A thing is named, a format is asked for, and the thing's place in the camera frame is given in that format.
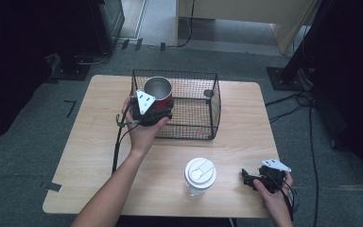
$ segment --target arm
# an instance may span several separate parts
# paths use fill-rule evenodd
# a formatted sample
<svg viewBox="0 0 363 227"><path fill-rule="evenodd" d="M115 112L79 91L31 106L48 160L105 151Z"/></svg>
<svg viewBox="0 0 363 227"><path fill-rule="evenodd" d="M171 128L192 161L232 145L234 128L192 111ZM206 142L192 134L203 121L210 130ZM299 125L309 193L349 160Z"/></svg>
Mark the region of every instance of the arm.
<svg viewBox="0 0 363 227"><path fill-rule="evenodd" d="M285 173L285 183L290 186L293 184L293 179L291 178L289 172ZM285 204L285 198L282 193L280 191L274 194L269 193L264 185L258 180L254 180L254 185L261 194L274 224L278 227L293 226L293 223L290 219L290 214L288 213L287 205ZM283 188L283 190L285 191L285 194L288 195L288 188Z"/></svg>
<svg viewBox="0 0 363 227"><path fill-rule="evenodd" d="M126 99L122 113L125 111L130 98ZM158 131L166 124L167 117L161 119L155 126L138 126L130 131L131 150L129 156L112 174L110 179L96 192L76 217L72 226L111 226L119 219L123 206L129 195L132 183L140 164L152 146Z"/></svg>

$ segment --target table top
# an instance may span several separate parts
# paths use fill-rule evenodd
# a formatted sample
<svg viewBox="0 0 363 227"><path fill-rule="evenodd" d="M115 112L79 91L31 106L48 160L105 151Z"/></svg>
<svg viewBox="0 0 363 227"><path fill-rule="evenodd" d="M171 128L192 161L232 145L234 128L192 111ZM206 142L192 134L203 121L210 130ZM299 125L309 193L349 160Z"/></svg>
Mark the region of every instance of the table top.
<svg viewBox="0 0 363 227"><path fill-rule="evenodd" d="M63 151L43 210L77 214L111 176L118 133L115 117L130 94L131 77L94 76ZM260 87L220 81L221 115L211 141L155 139L141 164L122 214L214 218L264 218L258 192L243 184L241 169L258 175L260 161L278 158ZM118 166L130 151L123 139ZM211 160L216 180L198 200L184 194L184 169L194 158Z"/></svg>

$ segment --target red cup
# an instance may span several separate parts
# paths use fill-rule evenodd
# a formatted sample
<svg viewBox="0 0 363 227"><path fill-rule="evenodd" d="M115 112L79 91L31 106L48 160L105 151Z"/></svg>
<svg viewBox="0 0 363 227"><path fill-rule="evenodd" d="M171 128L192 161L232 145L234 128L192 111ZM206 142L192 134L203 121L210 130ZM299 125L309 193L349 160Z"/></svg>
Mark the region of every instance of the red cup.
<svg viewBox="0 0 363 227"><path fill-rule="evenodd" d="M172 100L172 84L163 77L152 77L144 84L144 92L155 97L154 110L168 108Z"/></svg>

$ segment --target wire basket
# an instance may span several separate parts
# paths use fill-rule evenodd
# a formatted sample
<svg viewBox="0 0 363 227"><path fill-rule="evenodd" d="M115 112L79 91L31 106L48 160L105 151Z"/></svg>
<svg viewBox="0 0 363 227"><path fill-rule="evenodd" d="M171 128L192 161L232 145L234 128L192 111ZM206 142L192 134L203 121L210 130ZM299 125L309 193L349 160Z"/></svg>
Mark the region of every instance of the wire basket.
<svg viewBox="0 0 363 227"><path fill-rule="evenodd" d="M133 70L131 95L143 90L152 77L164 77L172 84L173 117L158 138L212 140L220 120L220 91L216 73Z"/></svg>

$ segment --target white cup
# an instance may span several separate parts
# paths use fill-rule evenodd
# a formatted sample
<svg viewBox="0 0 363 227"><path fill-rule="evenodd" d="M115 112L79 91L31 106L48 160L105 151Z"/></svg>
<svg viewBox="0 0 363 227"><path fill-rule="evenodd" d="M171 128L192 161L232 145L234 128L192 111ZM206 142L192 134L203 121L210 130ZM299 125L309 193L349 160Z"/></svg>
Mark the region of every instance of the white cup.
<svg viewBox="0 0 363 227"><path fill-rule="evenodd" d="M215 181L214 163L204 158L195 158L187 164L184 177L187 197L198 199Z"/></svg>

